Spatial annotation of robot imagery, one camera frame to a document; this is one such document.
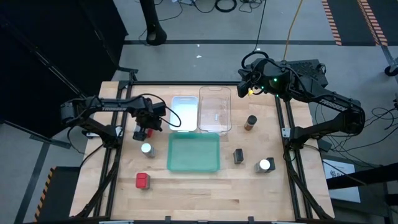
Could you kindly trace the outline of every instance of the white paper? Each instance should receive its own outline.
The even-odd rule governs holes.
[[[337,169],[343,171],[345,174],[352,174],[353,172],[355,172],[355,166],[352,164],[347,164],[345,162],[331,161],[328,159],[324,159],[324,161],[336,167]],[[326,179],[344,175],[340,171],[332,168],[326,163],[323,163],[323,170],[325,171]],[[361,203],[358,187],[348,187],[345,189],[329,190],[329,194],[330,197],[333,199]]]

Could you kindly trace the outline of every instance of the white bottle cap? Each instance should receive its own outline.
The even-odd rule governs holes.
[[[261,169],[263,169],[263,170],[267,170],[267,169],[269,169],[269,168],[271,167],[271,164],[269,163],[268,160],[262,159],[262,160],[260,161],[260,167],[261,167]]]
[[[150,146],[150,144],[148,144],[148,143],[144,143],[141,146],[141,151],[144,153],[150,152],[151,149],[152,149],[152,146]]]

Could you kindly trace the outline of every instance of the black metal frame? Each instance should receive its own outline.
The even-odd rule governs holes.
[[[139,82],[135,78],[134,72],[130,72],[130,74],[134,77],[133,82],[119,82],[119,88],[118,88],[118,97],[121,97],[121,92],[124,89],[124,87],[127,85],[127,95],[126,98],[129,98],[131,96],[132,92],[132,86],[133,85],[226,85],[226,86],[236,86],[239,81],[231,81],[231,82],[207,82],[207,81],[197,81],[197,82]],[[287,140],[282,137],[282,128],[284,128],[284,118],[283,118],[283,113],[282,113],[282,107],[280,104],[280,99],[278,97],[275,97],[275,103],[276,103],[276,108],[277,108],[277,114],[278,114],[278,120],[279,120],[279,125],[280,125],[280,133],[281,133],[281,138],[282,138],[282,144],[284,147],[284,152],[285,152],[285,158],[286,158],[286,165],[287,167],[292,166],[289,164],[288,161],[291,160],[290,154],[289,154],[289,147],[287,146]],[[290,127],[294,127],[294,120],[293,120],[293,114],[292,114],[292,109],[290,106],[289,102],[286,102],[286,108],[287,108],[287,114],[288,114],[288,120],[289,120],[289,125]],[[117,113],[113,114],[112,118],[112,123],[116,124],[117,120]],[[127,121],[127,112],[123,113],[123,118],[122,118],[122,127],[126,126],[126,121]],[[111,212],[112,212],[112,207],[113,207],[113,199],[114,199],[114,191],[115,191],[115,186],[116,186],[116,180],[118,176],[118,166],[119,166],[119,161],[120,161],[120,155],[121,155],[121,149],[122,147],[116,149],[116,155],[115,155],[115,160],[113,164],[113,168],[109,172],[108,175],[106,175],[108,166],[109,166],[109,158],[111,155],[111,149],[106,149],[105,157],[104,157],[104,163],[103,163],[103,168],[101,171],[101,179],[100,179],[100,187],[95,193],[96,198],[92,198],[91,200],[96,201],[95,205],[95,211],[93,216],[96,218],[99,213],[100,213],[100,208],[101,208],[101,201],[102,201],[102,194],[105,191],[106,187],[110,183],[111,186],[109,188],[109,197],[108,201],[106,204],[106,211],[105,211],[105,216],[102,217],[104,220],[109,220],[111,217]],[[311,206],[310,203],[308,202],[307,199],[304,199],[305,202],[305,212],[307,217],[306,218],[301,218],[300,215],[300,208],[299,208],[299,203],[297,200],[297,192],[295,188],[295,183],[298,184],[299,188],[301,190],[306,188],[305,185],[305,176],[304,176],[304,171],[303,171],[303,165],[301,161],[301,156],[300,156],[300,151],[294,151],[296,155],[296,161],[297,161],[297,169],[299,172],[299,179],[296,176],[290,176],[289,175],[289,186],[290,186],[290,194],[292,197],[292,204],[293,204],[293,210],[294,210],[294,217],[295,217],[295,222],[300,222],[300,223],[347,223],[347,222],[339,222],[336,220],[325,220],[325,219],[313,219],[312,217],[312,211],[311,211]],[[311,196],[309,200],[314,201],[315,199]],[[89,214],[91,210],[86,210],[85,214]],[[74,223],[74,219],[69,220],[70,222],[68,223]],[[258,224],[258,223],[273,223],[273,222],[256,222],[254,221],[254,217],[248,217],[248,221],[246,222],[229,222],[229,221],[221,221],[221,222],[213,222],[213,221],[206,221],[206,222],[201,222],[201,221],[171,221],[171,217],[165,217],[165,220],[134,220],[134,223],[159,223],[159,224],[169,224],[169,223],[211,223],[211,224],[225,224],[225,223],[231,223],[231,224]]]

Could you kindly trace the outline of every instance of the black cylinder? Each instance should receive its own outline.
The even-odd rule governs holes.
[[[164,44],[167,40],[167,34],[160,26],[154,0],[140,0],[139,2],[147,25],[147,44],[153,46]]]

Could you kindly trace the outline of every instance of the orange and black striped tape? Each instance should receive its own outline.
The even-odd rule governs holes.
[[[372,12],[372,9],[368,3],[368,0],[357,0],[359,7],[362,10],[363,16],[365,17],[366,22],[368,23],[368,27],[373,35],[374,41],[376,45],[380,45],[380,42],[384,46],[388,46],[388,42],[386,36],[384,36],[383,31],[379,23],[377,22],[376,17]]]
[[[37,222],[37,220],[39,219],[39,215],[40,215],[40,211],[42,210],[42,207],[43,207],[45,195],[47,194],[47,191],[48,191],[49,186],[50,186],[50,181],[51,181],[52,175],[53,175],[53,173],[54,173],[56,168],[57,167],[50,168],[50,172],[49,172],[49,175],[47,176],[47,181],[45,182],[44,189],[43,189],[43,192],[42,192],[42,196],[40,197],[39,204],[37,205],[37,209],[36,209],[35,216],[34,216],[34,222]]]
[[[326,17],[328,18],[328,22],[329,22],[331,32],[333,34],[333,38],[335,39],[336,44],[341,46],[341,37],[338,33],[335,20],[333,19],[333,15],[331,14],[328,1],[322,0],[322,5],[323,5],[323,9],[325,10]]]

